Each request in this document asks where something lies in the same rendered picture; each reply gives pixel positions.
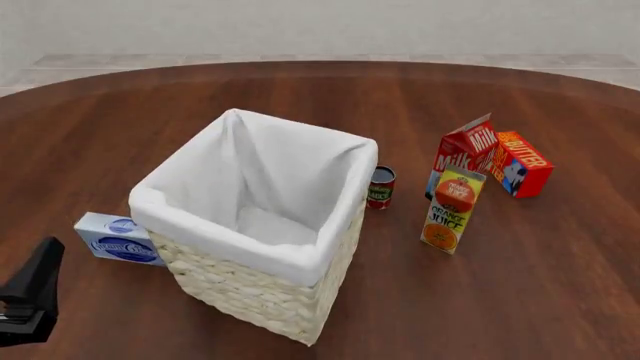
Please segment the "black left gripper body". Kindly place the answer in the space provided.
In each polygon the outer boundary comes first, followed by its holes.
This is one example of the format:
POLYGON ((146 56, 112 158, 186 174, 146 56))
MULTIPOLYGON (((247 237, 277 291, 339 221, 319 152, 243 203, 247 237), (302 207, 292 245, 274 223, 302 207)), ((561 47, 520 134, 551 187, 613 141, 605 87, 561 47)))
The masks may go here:
POLYGON ((57 323, 56 302, 31 304, 0 296, 0 344, 37 344, 48 341, 57 323))

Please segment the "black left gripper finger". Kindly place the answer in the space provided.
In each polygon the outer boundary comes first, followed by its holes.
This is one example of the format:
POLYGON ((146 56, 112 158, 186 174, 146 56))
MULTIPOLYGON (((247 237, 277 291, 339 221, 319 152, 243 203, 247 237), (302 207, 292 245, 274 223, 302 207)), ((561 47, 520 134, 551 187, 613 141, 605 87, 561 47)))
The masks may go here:
POLYGON ((0 301, 57 313, 57 284, 64 251, 65 246, 56 237, 42 239, 26 263, 0 287, 0 301))

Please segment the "woven basket with white liner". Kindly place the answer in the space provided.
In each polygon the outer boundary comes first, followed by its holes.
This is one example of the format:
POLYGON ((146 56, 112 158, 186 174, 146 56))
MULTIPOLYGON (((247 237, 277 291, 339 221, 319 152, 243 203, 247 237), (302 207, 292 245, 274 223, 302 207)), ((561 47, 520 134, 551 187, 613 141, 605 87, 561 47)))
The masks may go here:
POLYGON ((377 161, 372 139, 231 109, 135 185, 130 213, 185 293, 312 345, 377 161))

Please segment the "red tomato sauce can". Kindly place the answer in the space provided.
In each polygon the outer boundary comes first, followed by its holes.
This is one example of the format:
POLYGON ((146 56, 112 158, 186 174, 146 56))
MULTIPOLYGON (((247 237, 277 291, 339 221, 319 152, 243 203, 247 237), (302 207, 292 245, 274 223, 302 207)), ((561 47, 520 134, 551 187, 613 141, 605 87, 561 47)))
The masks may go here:
POLYGON ((390 206, 396 180, 395 172, 386 166, 377 166, 371 178, 367 194, 367 206, 387 209, 390 206))

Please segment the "blue cream cheese box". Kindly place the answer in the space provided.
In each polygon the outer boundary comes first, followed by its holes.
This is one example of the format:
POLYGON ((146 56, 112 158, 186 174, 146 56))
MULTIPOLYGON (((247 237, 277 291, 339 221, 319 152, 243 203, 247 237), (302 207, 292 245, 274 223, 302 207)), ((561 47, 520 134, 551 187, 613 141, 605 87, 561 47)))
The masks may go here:
POLYGON ((95 257, 166 266, 147 231, 131 218, 86 212, 74 230, 95 257))

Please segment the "orange juice carton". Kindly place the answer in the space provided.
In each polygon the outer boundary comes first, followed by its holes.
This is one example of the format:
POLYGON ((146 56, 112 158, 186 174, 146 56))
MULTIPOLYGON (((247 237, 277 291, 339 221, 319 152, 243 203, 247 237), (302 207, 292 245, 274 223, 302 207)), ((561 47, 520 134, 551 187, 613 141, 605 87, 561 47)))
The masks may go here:
POLYGON ((485 182, 481 173, 448 165, 435 188, 421 241, 454 254, 485 182))

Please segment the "red milk carton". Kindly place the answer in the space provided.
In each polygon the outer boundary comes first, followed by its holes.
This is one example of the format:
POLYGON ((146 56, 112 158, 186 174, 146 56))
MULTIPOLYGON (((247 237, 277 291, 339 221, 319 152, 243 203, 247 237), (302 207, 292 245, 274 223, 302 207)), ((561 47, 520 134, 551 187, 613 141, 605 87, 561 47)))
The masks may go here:
POLYGON ((432 200, 435 188, 448 165, 486 173, 493 159, 497 135, 491 123, 491 113, 445 134, 440 141, 425 197, 432 200))

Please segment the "red butter box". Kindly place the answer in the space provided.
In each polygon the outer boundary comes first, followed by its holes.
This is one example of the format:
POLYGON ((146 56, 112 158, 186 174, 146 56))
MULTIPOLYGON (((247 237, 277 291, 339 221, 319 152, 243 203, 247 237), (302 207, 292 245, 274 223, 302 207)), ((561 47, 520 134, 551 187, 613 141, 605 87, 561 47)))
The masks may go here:
POLYGON ((554 165, 515 131, 497 132, 490 173, 514 198, 536 197, 554 165))

